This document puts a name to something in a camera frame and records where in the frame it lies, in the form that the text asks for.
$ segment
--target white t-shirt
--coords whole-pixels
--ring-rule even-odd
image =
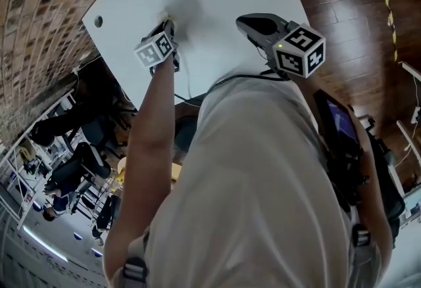
[[[348,287],[351,226],[314,123],[292,82],[236,79],[208,95],[150,226],[148,286]]]

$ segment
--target white table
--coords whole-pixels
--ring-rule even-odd
[[[307,22],[300,0],[96,0],[83,22],[127,96],[139,107],[151,80],[134,49],[166,11],[177,25],[180,71],[176,93],[185,98],[205,93],[232,72],[259,73],[267,68],[256,48],[238,31],[237,17],[269,12],[298,24]],[[101,16],[103,25],[95,26]]]

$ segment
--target person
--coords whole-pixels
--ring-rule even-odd
[[[120,208],[120,202],[121,200],[117,195],[114,194],[108,196],[98,215],[98,218],[95,221],[92,228],[92,236],[99,246],[104,245],[104,240],[101,236],[104,232],[109,231],[108,224],[111,226],[114,224],[118,214],[118,209]]]
[[[54,169],[51,178],[45,184],[45,190],[54,190],[60,183],[66,181],[73,174],[88,175],[89,169],[91,173],[107,178],[111,172],[111,167],[98,154],[97,150],[86,142],[77,145],[72,157],[65,163]]]
[[[44,193],[53,199],[53,204],[42,210],[48,222],[66,213],[71,213],[77,198],[77,188],[81,184],[81,174],[75,173],[58,184],[55,189],[45,189]]]
[[[111,285],[338,288],[381,280],[392,238],[367,133],[350,112],[369,177],[358,188],[357,219],[370,242],[355,256],[313,95],[322,89],[340,100],[314,74],[291,79],[236,78],[213,89],[170,191],[171,56],[157,66],[132,124],[120,214],[105,243]]]

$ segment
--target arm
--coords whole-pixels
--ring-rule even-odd
[[[347,106],[341,101],[340,97],[330,90],[328,86],[326,86],[326,84],[315,74],[307,79],[302,79],[297,76],[290,76],[290,78],[298,85],[299,89],[303,93],[306,102],[309,104],[309,107],[316,118],[319,131],[323,135],[324,128],[314,100],[314,93],[316,93],[319,89],[322,89],[334,97],[343,106]],[[349,108],[348,111],[357,131],[361,147],[364,150],[361,158],[360,171],[362,174],[369,177],[369,181],[365,185],[359,187],[359,194],[362,201],[357,208],[361,222],[370,231],[373,240],[375,240],[379,247],[380,254],[382,256],[382,272],[380,274],[382,276],[389,266],[391,252],[393,249],[391,230],[384,212],[382,194],[380,193],[380,186],[377,178],[376,165],[374,163],[374,155],[370,139],[358,118]]]
[[[128,245],[143,235],[171,190],[174,144],[172,55],[157,66],[130,132],[122,203],[105,243],[104,270],[110,281],[126,262]]]
[[[45,195],[50,196],[51,198],[54,198],[54,197],[61,198],[61,190],[60,189],[44,191],[44,193],[45,193]]]

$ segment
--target seated person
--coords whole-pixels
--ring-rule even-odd
[[[70,213],[76,202],[77,188],[81,184],[81,174],[76,173],[66,178],[57,188],[45,190],[44,193],[54,198],[53,205],[45,208],[42,215],[45,220],[52,222],[56,217]]]
[[[65,181],[72,174],[86,173],[86,169],[89,169],[92,174],[98,175],[101,178],[107,178],[111,172],[111,167],[102,160],[95,148],[91,147],[86,142],[81,142],[76,147],[72,157],[58,166],[50,180],[45,185],[46,190],[54,190],[59,184]]]
[[[101,235],[103,232],[109,230],[108,224],[114,223],[116,220],[118,209],[120,208],[121,199],[117,195],[112,195],[105,201],[104,207],[100,211],[97,221],[92,229],[92,236],[97,241],[99,246],[104,245]]]

